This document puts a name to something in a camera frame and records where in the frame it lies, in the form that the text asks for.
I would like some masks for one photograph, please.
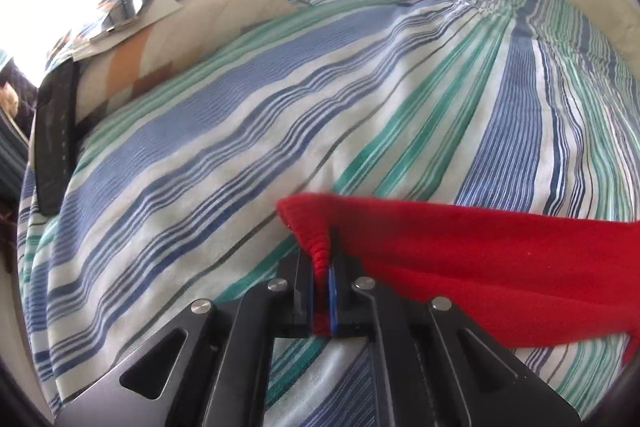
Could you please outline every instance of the striped fabric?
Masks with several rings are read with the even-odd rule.
[[[566,1],[307,1],[104,120],[59,216],[28,171],[20,289],[54,411],[193,299],[272,277],[292,192],[638,219],[636,82]],[[516,353],[585,414],[627,340]],[[363,349],[277,341],[265,424],[371,425]]]

